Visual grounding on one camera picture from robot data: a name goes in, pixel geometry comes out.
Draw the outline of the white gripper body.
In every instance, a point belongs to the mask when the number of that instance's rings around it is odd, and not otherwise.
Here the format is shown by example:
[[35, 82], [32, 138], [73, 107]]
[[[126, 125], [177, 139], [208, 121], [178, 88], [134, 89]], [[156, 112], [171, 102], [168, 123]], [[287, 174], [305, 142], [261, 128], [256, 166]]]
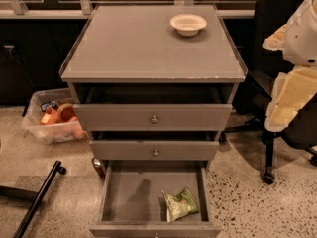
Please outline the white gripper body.
[[317, 0], [304, 0], [286, 23], [283, 57], [296, 65], [317, 65]]

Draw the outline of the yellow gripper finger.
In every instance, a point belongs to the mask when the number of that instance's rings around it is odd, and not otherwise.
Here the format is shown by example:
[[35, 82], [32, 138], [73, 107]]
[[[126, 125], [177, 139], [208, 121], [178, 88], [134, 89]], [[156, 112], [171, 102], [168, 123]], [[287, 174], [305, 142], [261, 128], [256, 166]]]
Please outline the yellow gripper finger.
[[291, 72], [276, 78], [272, 101], [268, 105], [264, 126], [271, 132], [284, 130], [317, 93], [317, 69], [297, 65]]
[[271, 51], [278, 51], [284, 49], [284, 38], [286, 32], [286, 25], [278, 28], [273, 34], [266, 38], [263, 42], [263, 48]]

